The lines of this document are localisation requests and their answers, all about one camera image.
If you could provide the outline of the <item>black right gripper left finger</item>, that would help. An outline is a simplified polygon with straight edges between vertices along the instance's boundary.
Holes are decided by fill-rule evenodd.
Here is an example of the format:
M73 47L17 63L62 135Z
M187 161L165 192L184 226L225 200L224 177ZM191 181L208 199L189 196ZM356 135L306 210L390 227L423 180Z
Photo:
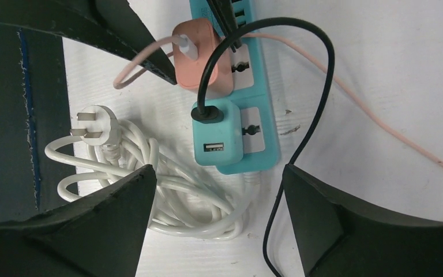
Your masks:
M134 276L156 191L148 164L25 221L0 223L0 276Z

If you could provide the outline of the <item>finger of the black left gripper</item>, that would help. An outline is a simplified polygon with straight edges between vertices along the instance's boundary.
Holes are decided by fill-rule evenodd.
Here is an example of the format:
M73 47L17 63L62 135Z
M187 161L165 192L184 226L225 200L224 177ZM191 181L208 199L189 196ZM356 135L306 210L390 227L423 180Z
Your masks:
M155 41L125 0L1 0L0 24L75 40L128 61Z
M209 8L214 15L223 35L228 38L238 29L235 13L231 0L207 0Z

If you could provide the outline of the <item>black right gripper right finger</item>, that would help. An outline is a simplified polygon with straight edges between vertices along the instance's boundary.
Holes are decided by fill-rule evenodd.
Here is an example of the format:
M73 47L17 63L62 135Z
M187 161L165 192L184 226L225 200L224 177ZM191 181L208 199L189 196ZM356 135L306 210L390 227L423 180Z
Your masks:
M290 164L282 184L306 276L443 276L443 222L377 206Z

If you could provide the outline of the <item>salmon pink charger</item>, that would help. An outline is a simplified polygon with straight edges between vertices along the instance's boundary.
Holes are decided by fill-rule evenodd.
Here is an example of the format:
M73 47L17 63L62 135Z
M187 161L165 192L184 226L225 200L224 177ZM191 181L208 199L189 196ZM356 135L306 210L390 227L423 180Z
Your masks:
M222 39L206 18L182 22L174 28L172 35L187 40L184 46L173 44L177 83L181 88L196 93L208 59ZM231 94L233 90L231 58L226 50L217 61L209 78L206 98L222 98Z

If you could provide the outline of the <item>teal power strip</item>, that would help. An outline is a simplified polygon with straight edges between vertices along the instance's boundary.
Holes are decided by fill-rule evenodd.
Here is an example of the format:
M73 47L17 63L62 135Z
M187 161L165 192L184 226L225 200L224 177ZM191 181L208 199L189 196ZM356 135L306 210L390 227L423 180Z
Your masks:
M279 162L280 143L261 43L256 38L243 38L242 47L228 53L233 62L234 90L223 98L240 108L243 158L215 167L224 175L269 170Z

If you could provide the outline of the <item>teal usb charger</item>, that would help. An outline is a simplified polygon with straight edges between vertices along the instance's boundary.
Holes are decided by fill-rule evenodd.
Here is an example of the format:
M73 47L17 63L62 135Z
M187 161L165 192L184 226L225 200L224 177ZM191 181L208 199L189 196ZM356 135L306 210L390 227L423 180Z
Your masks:
M201 166L228 166L243 158L242 121L240 108L227 98L206 101L224 115L217 123L192 121L193 148Z

